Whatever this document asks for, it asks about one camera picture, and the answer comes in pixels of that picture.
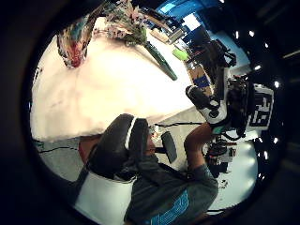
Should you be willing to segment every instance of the printed logo on shirt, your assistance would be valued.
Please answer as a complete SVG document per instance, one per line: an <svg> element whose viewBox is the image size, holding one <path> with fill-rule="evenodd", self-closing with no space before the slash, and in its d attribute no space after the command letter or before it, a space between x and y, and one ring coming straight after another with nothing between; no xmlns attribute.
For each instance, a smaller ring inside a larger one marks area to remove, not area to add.
<svg viewBox="0 0 300 225"><path fill-rule="evenodd" d="M165 212L163 215L156 215L151 218L150 221L146 221L145 224L149 225L168 225L175 221L180 215L182 215L188 208L188 191L185 190L183 194L174 202L173 207Z"/></svg>

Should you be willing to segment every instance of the gray floor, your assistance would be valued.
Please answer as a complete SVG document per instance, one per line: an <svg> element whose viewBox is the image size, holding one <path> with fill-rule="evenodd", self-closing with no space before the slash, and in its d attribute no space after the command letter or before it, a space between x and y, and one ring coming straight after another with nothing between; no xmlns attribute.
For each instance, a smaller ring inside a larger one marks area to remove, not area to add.
<svg viewBox="0 0 300 225"><path fill-rule="evenodd" d="M203 118L193 107L160 122L160 124L168 125L175 122L203 122ZM160 131L170 131L172 134L176 145L178 158L174 163L172 163L171 166L177 170L183 170L187 166L187 158L184 151L183 142L189 132L196 126L197 125L183 125L160 128ZM37 149L40 152L58 148L51 152L40 154L42 160L54 173L67 180L75 181L83 167L81 157L76 150L59 147L71 147L78 149L78 143L79 138L63 140L59 142L45 142L43 146L39 146ZM170 165L166 155L157 154L157 156L160 162Z"/></svg>

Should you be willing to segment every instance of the table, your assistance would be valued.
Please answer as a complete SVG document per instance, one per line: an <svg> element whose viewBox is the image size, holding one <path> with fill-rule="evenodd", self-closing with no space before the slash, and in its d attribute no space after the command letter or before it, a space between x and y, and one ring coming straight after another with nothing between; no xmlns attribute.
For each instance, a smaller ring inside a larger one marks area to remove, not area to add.
<svg viewBox="0 0 300 225"><path fill-rule="evenodd" d="M95 27L103 27L103 18ZM92 39L86 61L67 69L53 37L32 87L33 138L53 142L99 134L121 113L146 118L151 125L192 107L185 95L191 81L184 63L172 54L174 46L150 35L148 40L168 61L176 81L144 47L126 47L106 37Z"/></svg>

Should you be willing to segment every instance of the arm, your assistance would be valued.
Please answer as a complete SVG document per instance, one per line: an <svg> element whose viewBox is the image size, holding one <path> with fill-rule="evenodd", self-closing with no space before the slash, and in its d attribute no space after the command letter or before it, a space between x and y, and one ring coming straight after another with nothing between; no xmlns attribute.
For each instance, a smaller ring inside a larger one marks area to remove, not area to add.
<svg viewBox="0 0 300 225"><path fill-rule="evenodd" d="M214 138L212 129L208 123L204 123L193 129L185 139L188 169L193 170L205 164L202 148L205 143Z"/></svg>
<svg viewBox="0 0 300 225"><path fill-rule="evenodd" d="M206 96L197 86L189 86L186 89L187 97L206 120L206 123L192 130L185 140L187 163L190 170L205 164L202 154L203 145L210 142L215 134L226 130L229 124L230 118L227 114L226 103L228 73L227 68L219 72L216 79L215 94L211 97Z"/></svg>

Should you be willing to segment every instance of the person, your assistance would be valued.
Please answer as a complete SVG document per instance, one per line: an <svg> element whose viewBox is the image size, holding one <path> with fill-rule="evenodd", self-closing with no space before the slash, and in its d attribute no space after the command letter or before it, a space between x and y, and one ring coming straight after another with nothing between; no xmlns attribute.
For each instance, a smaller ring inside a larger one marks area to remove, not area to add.
<svg viewBox="0 0 300 225"><path fill-rule="evenodd" d="M127 222L139 225L197 224L205 216L218 195L218 181L210 173L201 149L230 123L226 105L227 74L226 68L218 74L215 94L211 97L197 86L187 87L187 97L206 119L184 141L187 176L158 163L156 147L148 136L145 156L136 166L138 179L133 186Z"/></svg>

